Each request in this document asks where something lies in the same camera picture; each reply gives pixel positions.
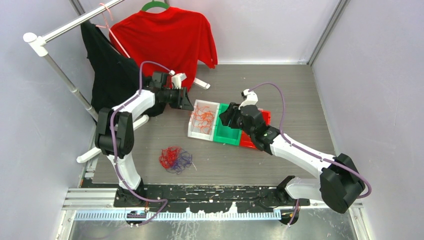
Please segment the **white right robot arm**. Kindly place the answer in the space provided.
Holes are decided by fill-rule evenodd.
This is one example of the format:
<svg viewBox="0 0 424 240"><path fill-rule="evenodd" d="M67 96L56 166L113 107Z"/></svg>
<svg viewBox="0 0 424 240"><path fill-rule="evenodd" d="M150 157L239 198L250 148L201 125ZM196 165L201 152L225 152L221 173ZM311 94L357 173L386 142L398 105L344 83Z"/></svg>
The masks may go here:
<svg viewBox="0 0 424 240"><path fill-rule="evenodd" d="M287 177L277 192L283 205L291 205L297 199L317 200L343 214L357 199L371 193L369 182L348 155L333 156L292 139L267 124L256 105L232 102L219 114L219 120L224 126L246 133L258 150L288 160L314 176L314 179Z"/></svg>

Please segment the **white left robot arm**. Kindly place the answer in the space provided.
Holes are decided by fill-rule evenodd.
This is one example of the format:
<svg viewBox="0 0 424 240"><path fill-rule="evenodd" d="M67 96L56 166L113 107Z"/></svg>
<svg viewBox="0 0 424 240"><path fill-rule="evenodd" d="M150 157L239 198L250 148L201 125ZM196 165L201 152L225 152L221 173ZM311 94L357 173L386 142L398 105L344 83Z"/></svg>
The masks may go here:
<svg viewBox="0 0 424 240"><path fill-rule="evenodd" d="M182 86L186 78L185 73L155 71L147 85L136 90L129 99L112 108L104 107L98 113L95 146L112 163L126 200L135 207L145 202L146 193L132 156L134 120L158 103L193 111L187 88Z"/></svg>

